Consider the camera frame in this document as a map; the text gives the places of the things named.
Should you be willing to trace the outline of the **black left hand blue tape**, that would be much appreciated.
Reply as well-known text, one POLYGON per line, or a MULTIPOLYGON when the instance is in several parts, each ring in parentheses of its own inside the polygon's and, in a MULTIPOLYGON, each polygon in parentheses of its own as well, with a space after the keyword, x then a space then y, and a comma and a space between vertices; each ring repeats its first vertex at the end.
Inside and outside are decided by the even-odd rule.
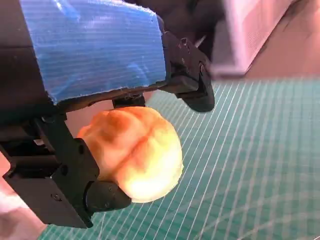
POLYGON ((66 113, 111 100, 144 106, 175 94, 194 111, 215 106, 207 57, 152 10, 117 0, 0 3, 0 150, 4 180, 45 224, 90 228, 96 212, 131 199, 72 137, 66 113))

